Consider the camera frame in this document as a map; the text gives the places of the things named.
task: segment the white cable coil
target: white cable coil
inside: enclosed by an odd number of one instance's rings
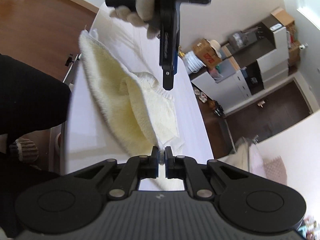
[[[197,58],[193,51],[189,51],[184,56],[183,62],[188,75],[191,73],[197,73],[202,67],[205,66],[203,62]]]

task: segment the ridged surface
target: ridged surface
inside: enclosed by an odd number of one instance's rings
[[[297,233],[255,236],[226,223],[209,202],[181,192],[133,192],[131,197],[110,202],[90,225],[72,233],[44,236],[29,231],[17,240],[253,240],[302,239]]]

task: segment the wooden floor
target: wooden floor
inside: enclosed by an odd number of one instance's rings
[[[0,0],[0,53],[59,80],[95,13],[69,0]]]
[[[233,141],[240,137],[261,142],[300,122],[310,115],[308,105],[294,81],[264,98],[263,108],[257,102],[228,116]]]
[[[199,98],[197,100],[214,158],[228,155],[232,145],[226,129],[223,129],[224,120],[215,115],[207,103],[202,103]]]

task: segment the gloved hand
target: gloved hand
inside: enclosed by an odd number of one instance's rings
[[[149,21],[153,17],[155,0],[136,0],[136,12],[131,12],[126,6],[119,6],[110,13],[111,17],[130,22],[133,26],[147,26],[145,21]],[[153,39],[158,36],[160,30],[148,26],[147,37]]]

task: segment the cream towel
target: cream towel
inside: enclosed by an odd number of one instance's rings
[[[174,99],[158,80],[147,72],[129,72],[87,31],[79,45],[92,95],[128,154],[150,155],[153,145],[162,153],[171,146],[174,155],[181,154]]]

